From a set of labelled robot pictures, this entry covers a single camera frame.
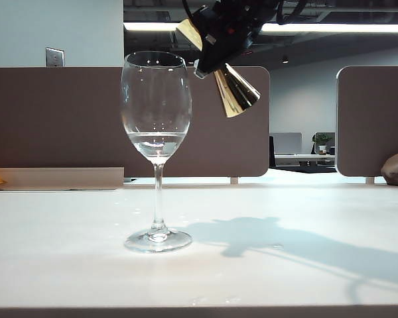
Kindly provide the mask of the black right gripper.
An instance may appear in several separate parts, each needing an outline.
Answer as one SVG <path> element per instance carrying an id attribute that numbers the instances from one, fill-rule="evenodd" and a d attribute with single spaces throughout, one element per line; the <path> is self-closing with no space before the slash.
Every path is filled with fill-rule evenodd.
<path id="1" fill-rule="evenodd" d="M 192 14 L 202 51 L 195 75 L 203 79 L 239 56 L 276 13 L 278 1 L 216 1 Z"/>

